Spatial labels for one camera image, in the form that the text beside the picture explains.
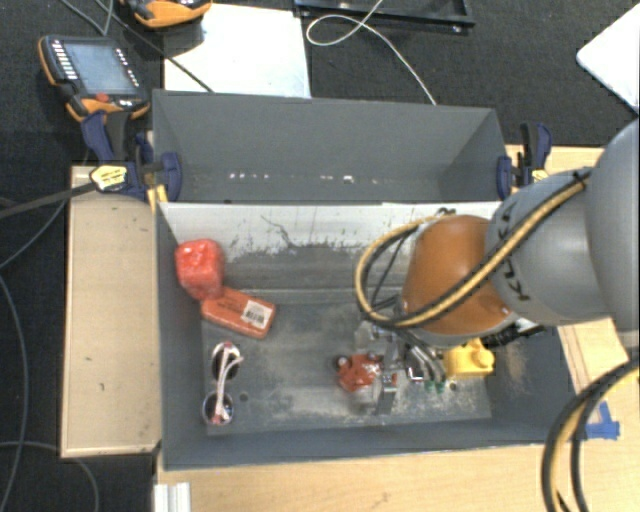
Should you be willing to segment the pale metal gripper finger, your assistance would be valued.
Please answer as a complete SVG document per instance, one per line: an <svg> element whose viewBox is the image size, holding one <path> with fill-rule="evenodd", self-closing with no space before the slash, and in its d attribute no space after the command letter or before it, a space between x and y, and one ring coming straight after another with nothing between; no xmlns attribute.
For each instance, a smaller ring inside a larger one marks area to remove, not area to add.
<svg viewBox="0 0 640 512"><path fill-rule="evenodd" d="M375 408L375 414L377 416L389 415L391 413L398 391L397 382L398 378L396 373L383 374L381 376L381 388Z"/></svg>

